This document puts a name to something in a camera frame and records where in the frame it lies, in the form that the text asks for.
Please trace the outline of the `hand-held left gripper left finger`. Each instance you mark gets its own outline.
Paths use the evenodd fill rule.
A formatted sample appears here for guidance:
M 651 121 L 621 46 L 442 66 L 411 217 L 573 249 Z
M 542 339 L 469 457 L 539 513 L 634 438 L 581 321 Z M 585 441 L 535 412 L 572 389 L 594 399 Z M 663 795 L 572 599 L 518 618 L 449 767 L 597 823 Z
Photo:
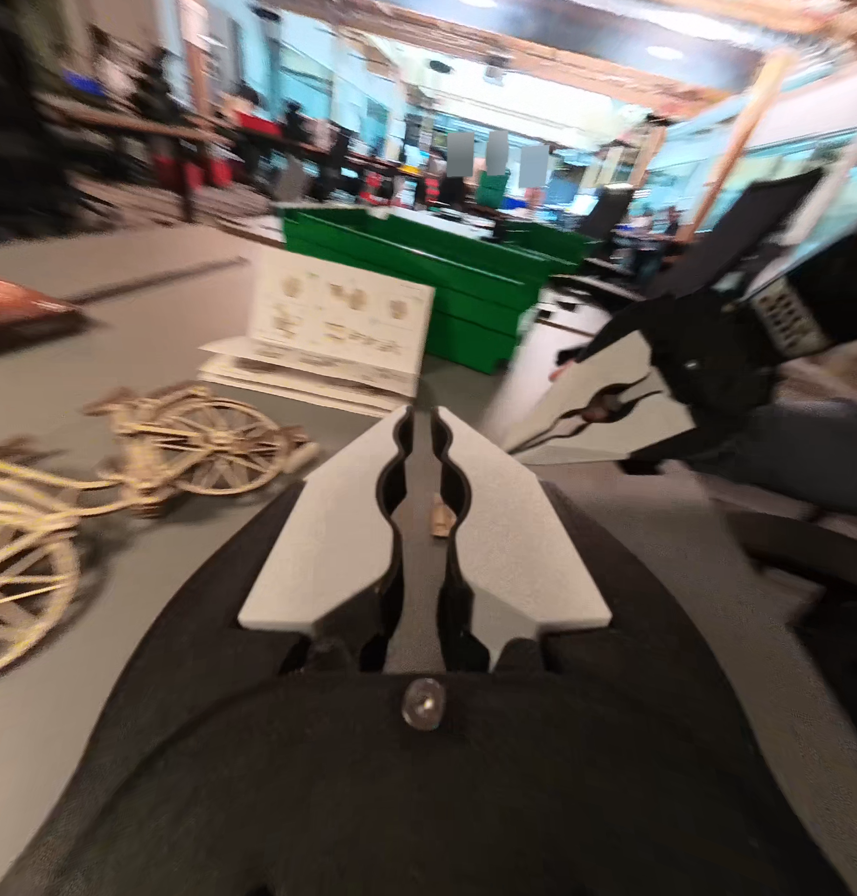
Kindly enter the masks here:
M 238 612 L 243 629 L 326 633 L 356 600 L 381 598 L 400 566 L 392 517 L 407 495 L 412 436 L 405 405 L 305 477 Z

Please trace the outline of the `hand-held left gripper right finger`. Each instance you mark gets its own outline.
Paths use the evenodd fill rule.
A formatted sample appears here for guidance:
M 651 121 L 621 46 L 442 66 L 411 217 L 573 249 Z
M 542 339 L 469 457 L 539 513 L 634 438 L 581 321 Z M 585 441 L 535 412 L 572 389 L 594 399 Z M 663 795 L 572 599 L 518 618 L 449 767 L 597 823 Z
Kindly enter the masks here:
M 439 492 L 457 514 L 436 624 L 447 671 L 491 671 L 516 641 L 608 627 L 613 613 L 538 479 L 444 407 Z

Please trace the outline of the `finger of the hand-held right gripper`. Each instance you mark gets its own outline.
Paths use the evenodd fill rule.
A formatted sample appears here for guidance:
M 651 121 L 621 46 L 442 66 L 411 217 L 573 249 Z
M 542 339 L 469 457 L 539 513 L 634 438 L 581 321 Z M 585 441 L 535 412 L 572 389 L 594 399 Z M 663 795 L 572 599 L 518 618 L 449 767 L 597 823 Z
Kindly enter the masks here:
M 616 340 L 583 361 L 570 366 L 554 382 L 548 384 L 535 404 L 517 421 L 512 422 L 503 437 L 505 450 L 518 450 L 518 430 L 549 395 L 588 398 L 583 418 L 591 423 L 605 422 L 617 415 L 630 399 L 640 396 L 641 390 L 655 392 L 651 349 L 637 331 Z
M 546 396 L 518 430 L 525 464 L 615 462 L 695 428 L 689 409 L 663 392 L 641 390 L 617 420 L 583 418 L 588 398 Z

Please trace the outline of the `wooden bicycle model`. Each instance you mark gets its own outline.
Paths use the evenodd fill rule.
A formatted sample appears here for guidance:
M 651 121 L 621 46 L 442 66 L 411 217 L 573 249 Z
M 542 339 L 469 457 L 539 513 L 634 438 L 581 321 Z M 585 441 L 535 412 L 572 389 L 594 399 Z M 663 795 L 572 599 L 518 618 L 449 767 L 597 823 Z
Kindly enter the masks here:
M 156 519 L 179 498 L 245 497 L 284 472 L 313 440 L 204 385 L 141 395 L 120 389 L 89 404 L 108 420 L 118 455 L 81 479 L 42 469 L 31 438 L 0 442 L 0 675 L 64 622 L 82 589 L 78 538 L 120 513 Z

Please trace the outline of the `person's right forearm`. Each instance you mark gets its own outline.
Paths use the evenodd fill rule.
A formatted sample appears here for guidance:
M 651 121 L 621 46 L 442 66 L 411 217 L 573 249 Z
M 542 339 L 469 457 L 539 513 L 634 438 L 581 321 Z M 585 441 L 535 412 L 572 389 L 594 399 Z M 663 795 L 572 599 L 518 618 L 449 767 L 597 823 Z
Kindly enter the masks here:
M 756 409 L 697 470 L 857 516 L 857 401 L 785 400 Z

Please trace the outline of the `brown model kit box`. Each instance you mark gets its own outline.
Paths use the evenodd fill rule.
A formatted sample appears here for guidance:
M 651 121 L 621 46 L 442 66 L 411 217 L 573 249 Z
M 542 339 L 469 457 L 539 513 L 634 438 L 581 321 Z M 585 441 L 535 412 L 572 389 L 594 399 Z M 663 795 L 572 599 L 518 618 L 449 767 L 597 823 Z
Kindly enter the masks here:
M 86 315 L 70 302 L 0 280 L 0 355 L 86 330 Z

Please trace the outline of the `green plastic bin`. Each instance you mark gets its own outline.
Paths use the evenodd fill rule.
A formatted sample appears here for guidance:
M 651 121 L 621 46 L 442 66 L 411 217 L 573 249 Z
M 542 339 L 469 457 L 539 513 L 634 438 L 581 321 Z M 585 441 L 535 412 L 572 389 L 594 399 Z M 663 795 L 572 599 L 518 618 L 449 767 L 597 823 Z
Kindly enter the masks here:
M 598 243 L 526 220 L 494 242 L 388 209 L 309 205 L 279 217 L 290 251 L 433 287 L 425 352 L 486 375 L 508 364 L 547 282 L 577 274 Z

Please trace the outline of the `white instruction booklet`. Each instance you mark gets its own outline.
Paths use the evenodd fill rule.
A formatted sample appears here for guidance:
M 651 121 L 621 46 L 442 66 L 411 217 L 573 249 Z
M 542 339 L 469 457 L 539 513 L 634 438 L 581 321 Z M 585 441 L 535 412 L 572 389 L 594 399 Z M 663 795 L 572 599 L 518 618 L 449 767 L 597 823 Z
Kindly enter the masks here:
M 434 288 L 256 245 L 245 333 L 199 378 L 370 418 L 415 400 Z

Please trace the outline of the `dark wooden desk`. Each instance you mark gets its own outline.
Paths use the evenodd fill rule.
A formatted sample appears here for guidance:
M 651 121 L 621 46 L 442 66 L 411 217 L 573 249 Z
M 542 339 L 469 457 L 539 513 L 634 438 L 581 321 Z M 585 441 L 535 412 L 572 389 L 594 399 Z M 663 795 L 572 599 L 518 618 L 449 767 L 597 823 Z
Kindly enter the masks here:
M 207 127 L 209 121 L 194 117 L 193 125 L 167 125 L 132 114 L 84 105 L 53 94 L 34 93 L 33 97 L 48 116 L 64 126 L 81 127 L 108 136 L 158 137 L 166 140 L 176 163 L 178 180 L 175 192 L 181 219 L 188 224 L 195 223 L 195 196 L 187 176 L 187 164 L 193 160 L 193 150 L 227 148 L 231 145 L 229 138 Z

